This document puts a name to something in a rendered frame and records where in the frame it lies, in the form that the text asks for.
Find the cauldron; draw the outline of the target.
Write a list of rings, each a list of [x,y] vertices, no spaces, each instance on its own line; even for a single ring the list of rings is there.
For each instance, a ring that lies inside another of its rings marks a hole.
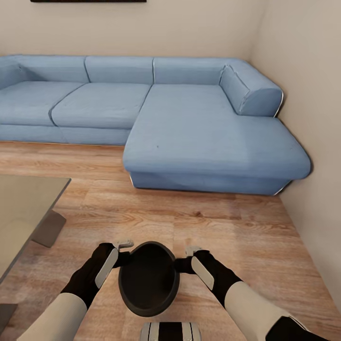
[[[122,299],[138,316],[159,315],[171,305],[179,289],[180,273],[171,269],[176,258],[156,241],[142,243],[131,254],[133,262],[119,270],[118,285]]]

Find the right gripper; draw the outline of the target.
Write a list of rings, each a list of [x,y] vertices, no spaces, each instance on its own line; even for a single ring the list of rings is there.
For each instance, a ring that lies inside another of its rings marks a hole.
[[[177,273],[188,273],[193,274],[188,268],[188,261],[190,257],[186,258],[176,258],[174,262],[171,263],[171,269],[175,269]]]

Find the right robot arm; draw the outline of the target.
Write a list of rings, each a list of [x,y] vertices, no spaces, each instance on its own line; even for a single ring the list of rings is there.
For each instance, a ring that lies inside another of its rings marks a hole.
[[[209,250],[186,246],[185,258],[176,258],[170,267],[177,273],[197,274],[247,341],[328,341],[311,333],[292,314],[253,290]]]

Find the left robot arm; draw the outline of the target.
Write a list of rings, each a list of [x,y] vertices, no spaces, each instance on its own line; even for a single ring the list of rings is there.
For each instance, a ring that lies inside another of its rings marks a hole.
[[[131,239],[102,243],[42,315],[16,341],[73,341],[96,293],[112,268],[133,262]]]

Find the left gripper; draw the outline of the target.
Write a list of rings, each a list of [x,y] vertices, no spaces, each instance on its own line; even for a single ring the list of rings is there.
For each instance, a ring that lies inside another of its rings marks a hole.
[[[128,266],[131,262],[133,262],[133,255],[130,255],[129,251],[118,252],[118,259],[113,268],[116,269],[121,266]]]

